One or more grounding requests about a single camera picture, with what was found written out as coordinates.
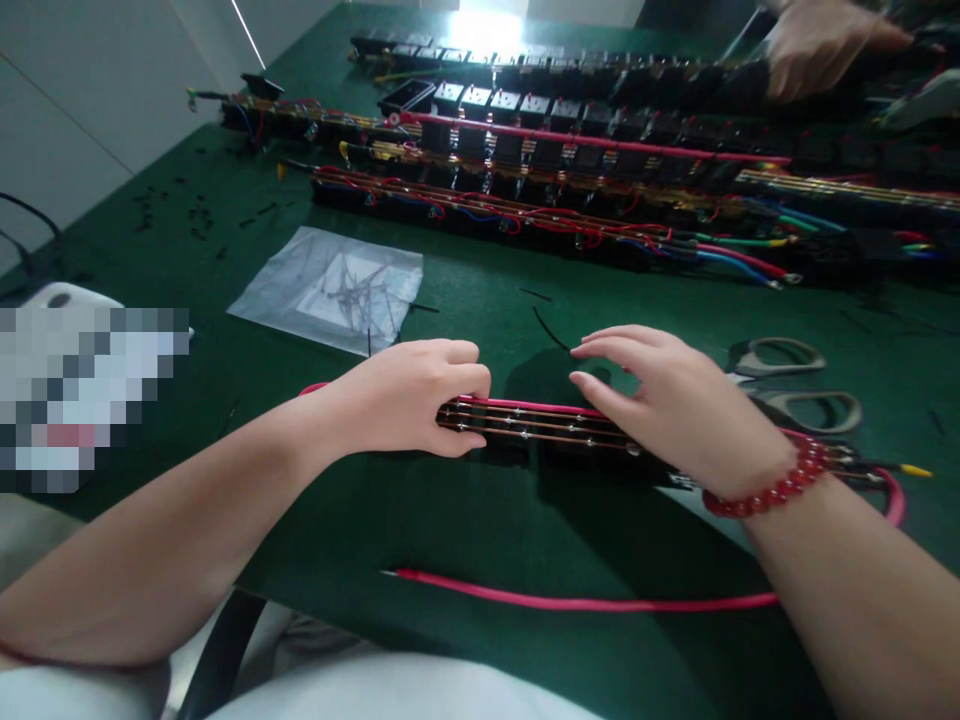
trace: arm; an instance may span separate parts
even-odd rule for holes
[[[900,52],[913,38],[851,0],[763,0],[779,16],[770,36],[767,96],[788,103],[829,90],[865,48]]]
[[[705,355],[651,328],[610,328],[575,357],[643,381],[625,397],[571,379],[597,408],[724,499],[771,487],[792,444]],[[747,533],[837,710],[948,718],[960,707],[960,580],[831,476],[746,520]]]
[[[337,459],[414,449],[454,457],[482,447],[481,436],[435,422],[451,397],[489,393],[478,355],[465,341],[394,346],[164,473],[0,595],[0,646],[84,665],[167,656],[206,622],[267,532]]]

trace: clear plastic bag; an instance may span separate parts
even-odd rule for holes
[[[340,350],[389,347],[423,280],[423,255],[301,227],[227,312]]]

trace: cable end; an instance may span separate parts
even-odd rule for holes
[[[918,468],[916,465],[901,465],[900,471],[906,475],[912,475],[913,477],[933,477],[933,473],[929,470],[924,470],[923,468]]]

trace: person's hand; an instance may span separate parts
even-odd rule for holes
[[[662,330],[625,325],[583,338],[575,358],[605,357],[641,381],[626,397],[571,373],[587,400],[637,442],[727,500],[771,487],[793,468],[791,443],[703,353]]]
[[[466,340],[401,343],[301,399],[335,413],[343,454],[426,450],[459,457],[486,440],[440,427],[437,410],[458,395],[489,396],[490,371],[477,364],[479,356]]]
[[[913,38],[848,0],[785,0],[767,49],[767,97],[778,103],[829,90],[861,50],[890,53]]]

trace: gray scissor handle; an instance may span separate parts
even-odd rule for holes
[[[750,396],[766,403],[775,410],[779,410],[797,425],[803,432],[811,435],[842,435],[853,430],[863,420],[863,405],[853,395],[841,390],[760,390],[750,393]],[[820,428],[800,422],[790,410],[790,403],[800,400],[834,400],[843,405],[847,416],[836,425]]]
[[[799,350],[807,358],[807,362],[796,365],[771,365],[765,363],[757,355],[757,350],[763,346],[788,347]],[[753,378],[769,377],[771,375],[794,375],[804,372],[816,372],[827,366],[827,359],[812,345],[807,345],[793,338],[758,338],[747,343],[746,352],[736,362],[734,372]]]

